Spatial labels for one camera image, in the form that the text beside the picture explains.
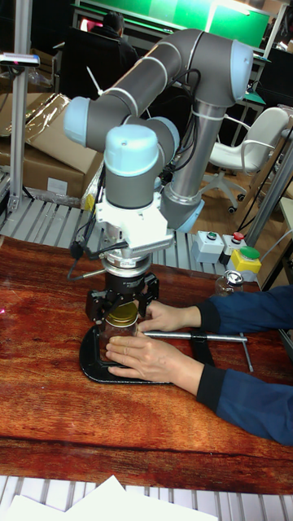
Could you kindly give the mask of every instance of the white chair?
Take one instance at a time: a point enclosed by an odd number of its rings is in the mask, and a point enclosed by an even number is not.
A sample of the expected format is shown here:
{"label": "white chair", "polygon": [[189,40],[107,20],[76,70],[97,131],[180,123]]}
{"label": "white chair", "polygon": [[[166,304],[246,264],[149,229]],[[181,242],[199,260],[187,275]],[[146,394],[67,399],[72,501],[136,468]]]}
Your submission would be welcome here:
{"label": "white chair", "polygon": [[208,184],[200,190],[200,193],[203,194],[212,188],[222,190],[232,203],[228,211],[234,213],[237,210],[238,202],[231,189],[238,190],[238,201],[244,199],[246,190],[232,181],[224,179],[224,169],[241,171],[245,174],[258,172],[268,160],[269,152],[276,147],[281,132],[288,125],[289,116],[281,108],[267,108],[251,127],[227,115],[225,115],[225,118],[243,125],[247,129],[247,135],[237,147],[228,147],[219,142],[215,143],[210,163],[220,167],[221,170],[214,175],[205,174],[203,176],[203,181],[208,181]]}

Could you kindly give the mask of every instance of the human hand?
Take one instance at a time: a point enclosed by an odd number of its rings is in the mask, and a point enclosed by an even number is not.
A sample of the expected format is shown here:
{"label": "human hand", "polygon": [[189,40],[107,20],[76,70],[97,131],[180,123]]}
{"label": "human hand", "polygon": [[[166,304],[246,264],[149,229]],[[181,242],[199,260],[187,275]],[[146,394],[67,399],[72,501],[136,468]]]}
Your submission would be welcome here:
{"label": "human hand", "polygon": [[173,308],[153,300],[146,310],[146,320],[138,324],[138,330],[141,332],[152,330],[175,331],[182,327],[200,327],[201,325],[201,315],[199,309],[195,306]]}
{"label": "human hand", "polygon": [[114,336],[106,346],[106,356],[126,367],[108,367],[115,376],[174,383],[196,394],[203,364],[187,357],[178,349],[160,340],[137,336]]}

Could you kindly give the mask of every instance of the jar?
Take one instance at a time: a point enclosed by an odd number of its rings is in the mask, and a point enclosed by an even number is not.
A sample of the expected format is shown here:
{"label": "jar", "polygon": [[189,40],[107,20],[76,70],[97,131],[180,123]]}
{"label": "jar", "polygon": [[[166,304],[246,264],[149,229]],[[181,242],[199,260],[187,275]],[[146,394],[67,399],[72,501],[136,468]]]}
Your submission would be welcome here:
{"label": "jar", "polygon": [[243,290],[243,276],[237,271],[228,270],[215,283],[217,296],[228,296],[235,291]]}
{"label": "jar", "polygon": [[99,334],[100,360],[109,361],[106,357],[106,346],[112,336],[135,336],[137,332],[138,309],[134,302],[123,304],[109,313],[105,329]]}

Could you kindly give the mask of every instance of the wooden table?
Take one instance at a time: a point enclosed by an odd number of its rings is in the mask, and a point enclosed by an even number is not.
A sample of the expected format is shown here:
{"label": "wooden table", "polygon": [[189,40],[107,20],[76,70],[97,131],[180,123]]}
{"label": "wooden table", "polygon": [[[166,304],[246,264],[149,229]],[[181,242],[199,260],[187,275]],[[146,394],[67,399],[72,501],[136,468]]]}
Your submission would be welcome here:
{"label": "wooden table", "polygon": [[[229,425],[172,385],[97,384],[78,355],[89,288],[67,282],[67,250],[4,238],[0,247],[0,474],[234,492],[291,493],[293,449]],[[81,259],[76,274],[98,263]],[[161,301],[211,295],[216,276],[154,265]],[[247,284],[255,291],[255,284]],[[175,343],[189,352],[188,343]],[[278,338],[249,335],[255,376],[293,384]],[[211,344],[218,367],[247,372],[241,344]]]}

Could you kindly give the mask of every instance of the yellow base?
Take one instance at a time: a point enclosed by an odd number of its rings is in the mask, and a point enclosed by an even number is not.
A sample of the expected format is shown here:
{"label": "yellow base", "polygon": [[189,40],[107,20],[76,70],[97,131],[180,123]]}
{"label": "yellow base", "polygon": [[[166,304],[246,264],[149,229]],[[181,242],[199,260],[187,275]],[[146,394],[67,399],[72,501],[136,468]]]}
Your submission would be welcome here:
{"label": "yellow base", "polygon": [[236,271],[241,272],[245,269],[249,269],[254,274],[258,274],[258,272],[260,271],[261,263],[259,259],[245,259],[239,250],[233,250],[231,260],[235,266]]}

